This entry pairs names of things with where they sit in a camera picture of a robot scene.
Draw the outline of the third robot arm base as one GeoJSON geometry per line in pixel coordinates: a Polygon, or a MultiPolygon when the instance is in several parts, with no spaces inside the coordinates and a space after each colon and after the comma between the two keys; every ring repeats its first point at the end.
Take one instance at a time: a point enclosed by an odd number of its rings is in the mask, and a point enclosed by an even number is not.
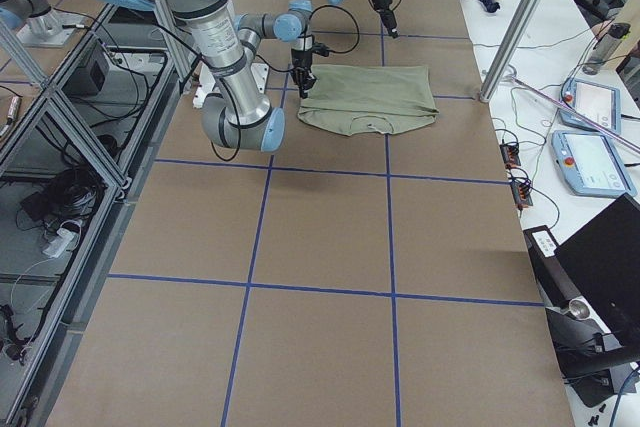
{"type": "Polygon", "coordinates": [[[27,47],[61,48],[85,16],[58,12],[48,0],[1,0],[1,19],[27,47]]]}

